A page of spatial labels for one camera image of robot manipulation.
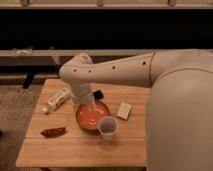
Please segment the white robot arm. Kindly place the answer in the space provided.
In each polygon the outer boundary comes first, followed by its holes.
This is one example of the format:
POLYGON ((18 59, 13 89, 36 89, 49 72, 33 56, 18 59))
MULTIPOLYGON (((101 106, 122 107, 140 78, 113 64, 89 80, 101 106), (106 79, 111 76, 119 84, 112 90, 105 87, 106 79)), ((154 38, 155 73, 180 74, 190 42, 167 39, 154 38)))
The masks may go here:
POLYGON ((77 103, 89 102, 93 83, 148 88, 147 171, 213 171, 212 52, 155 51, 97 64, 81 53, 59 75, 77 103))

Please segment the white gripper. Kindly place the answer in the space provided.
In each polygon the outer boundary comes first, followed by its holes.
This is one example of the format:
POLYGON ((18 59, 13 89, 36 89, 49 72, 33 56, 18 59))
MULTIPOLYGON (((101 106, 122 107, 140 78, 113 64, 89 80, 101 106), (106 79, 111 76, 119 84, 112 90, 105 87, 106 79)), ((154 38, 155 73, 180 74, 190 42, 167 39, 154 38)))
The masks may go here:
POLYGON ((75 104, 87 104, 91 102, 92 110, 96 111, 96 102, 93 98, 93 91, 89 83, 71 84, 72 101, 75 104))

